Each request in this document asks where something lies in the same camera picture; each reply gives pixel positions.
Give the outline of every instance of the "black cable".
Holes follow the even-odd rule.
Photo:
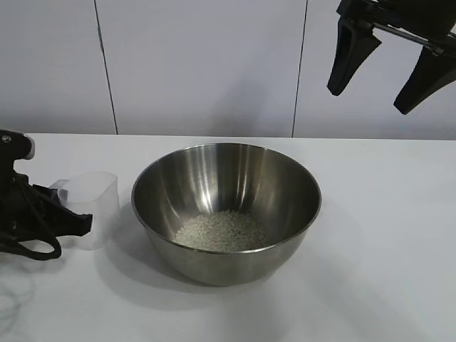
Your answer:
[[[31,257],[32,259],[35,260],[49,260],[49,259],[57,259],[62,255],[62,247],[60,243],[58,242],[57,238],[54,236],[52,229],[49,227],[49,225],[46,223],[46,221],[41,217],[39,214],[38,210],[35,208],[35,205],[33,204],[32,200],[30,197],[33,197],[33,194],[31,194],[30,190],[26,189],[24,185],[21,182],[21,179],[19,178],[18,174],[14,171],[14,181],[19,187],[19,191],[22,194],[22,197],[24,198],[26,204],[28,205],[29,209],[37,219],[39,225],[38,228],[46,234],[48,239],[43,239],[44,242],[48,243],[51,245],[51,247],[54,248],[52,252],[35,252],[35,251],[30,251],[30,254],[27,255],[28,257]]]

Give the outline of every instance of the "robotic arm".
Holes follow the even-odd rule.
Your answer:
[[[345,90],[361,64],[381,45],[380,29],[423,45],[418,63],[394,103],[407,114],[456,81],[456,0],[342,0],[338,43],[328,89]]]
[[[58,200],[57,190],[29,185],[29,178],[14,171],[14,162],[31,159],[34,142],[21,133],[0,130],[0,252],[36,260],[59,258],[56,237],[89,233],[92,215],[77,215]],[[35,252],[22,242],[41,240],[53,251]]]

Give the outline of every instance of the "uncooked white rice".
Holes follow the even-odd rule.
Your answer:
[[[269,244],[269,239],[253,217],[230,211],[189,219],[177,231],[173,241],[212,252],[239,252]]]

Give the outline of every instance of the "bowl rim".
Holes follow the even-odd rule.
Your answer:
[[[248,249],[248,250],[244,250],[244,251],[234,251],[234,252],[218,252],[218,251],[207,251],[205,249],[198,249],[198,248],[192,248],[192,247],[189,247],[189,246],[186,246],[184,244],[178,244],[177,242],[174,242],[172,241],[171,239],[168,239],[167,237],[164,237],[162,236],[161,234],[159,234],[158,232],[156,232],[154,229],[152,229],[151,227],[149,227],[148,224],[145,223],[145,221],[141,218],[140,214],[138,213],[138,210],[136,209],[136,203],[135,203],[135,191],[136,191],[136,187],[139,183],[139,181],[141,180],[142,176],[153,166],[155,166],[156,164],[158,164],[161,160],[165,159],[166,157],[170,156],[170,155],[174,155],[175,153],[180,153],[180,152],[184,152],[186,150],[193,150],[193,149],[197,149],[197,148],[201,148],[201,147],[210,147],[210,146],[214,146],[214,145],[237,145],[237,146],[246,146],[246,147],[254,147],[254,148],[259,148],[261,150],[265,150],[265,151],[268,151],[268,152],[272,152],[272,153],[276,153],[282,157],[285,157],[286,159],[292,161],[294,164],[296,164],[298,167],[300,167],[311,179],[311,181],[313,182],[313,184],[315,185],[316,187],[316,190],[317,190],[317,193],[318,193],[318,207],[316,208],[316,211],[315,211],[315,214],[313,215],[313,217],[311,218],[311,220],[309,221],[309,223],[307,223],[302,229],[300,229],[297,233],[291,235],[290,237],[284,239],[284,240],[281,240],[280,242],[277,242],[275,244],[271,244],[269,246],[266,246],[266,247],[262,247],[262,248],[258,248],[258,249]],[[135,184],[133,185],[133,188],[132,188],[132,191],[131,191],[131,205],[133,207],[133,211],[135,213],[135,216],[136,218],[139,220],[139,222],[141,223],[142,226],[144,226],[144,228],[146,228],[147,231],[150,231],[152,232],[156,237],[158,237],[159,239],[165,241],[165,242],[168,242],[170,244],[173,244],[175,245],[176,247],[180,247],[180,248],[184,248],[184,249],[188,249],[188,250],[191,250],[191,251],[195,251],[195,252],[200,252],[200,253],[206,253],[206,254],[217,254],[217,255],[236,255],[236,254],[253,254],[253,253],[257,253],[257,252],[262,252],[262,251],[266,251],[268,249],[273,249],[273,248],[276,248],[278,246],[281,246],[282,244],[285,244],[289,241],[291,241],[292,239],[298,237],[299,235],[303,234],[313,223],[314,221],[316,220],[319,212],[320,212],[320,209],[321,209],[321,203],[322,203],[322,196],[321,196],[321,189],[320,189],[320,186],[318,185],[318,182],[317,180],[315,179],[315,177],[311,174],[311,172],[309,170],[307,170],[300,162],[296,161],[295,159],[289,157],[288,155],[285,155],[284,153],[281,153],[281,152],[278,152],[278,151],[275,151],[275,150],[272,150],[270,148],[267,148],[267,147],[262,147],[262,146],[257,146],[257,145],[250,145],[250,144],[244,144],[244,143],[241,143],[241,142],[210,142],[210,143],[207,143],[207,144],[200,144],[200,145],[195,145],[195,146],[189,146],[189,147],[184,147],[184,148],[181,148],[179,150],[176,150],[176,151],[173,151],[173,152],[170,152],[170,153],[167,153],[166,155],[163,155],[162,157],[156,159],[154,162],[152,162],[150,165],[148,165],[139,175],[138,177],[136,178],[136,181],[135,181]]]

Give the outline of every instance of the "clear plastic cup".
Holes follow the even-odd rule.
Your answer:
[[[87,172],[51,185],[58,189],[61,204],[76,214],[92,214],[90,232],[83,237],[61,237],[62,244],[74,242],[80,249],[103,247],[120,221],[118,178],[109,172]]]

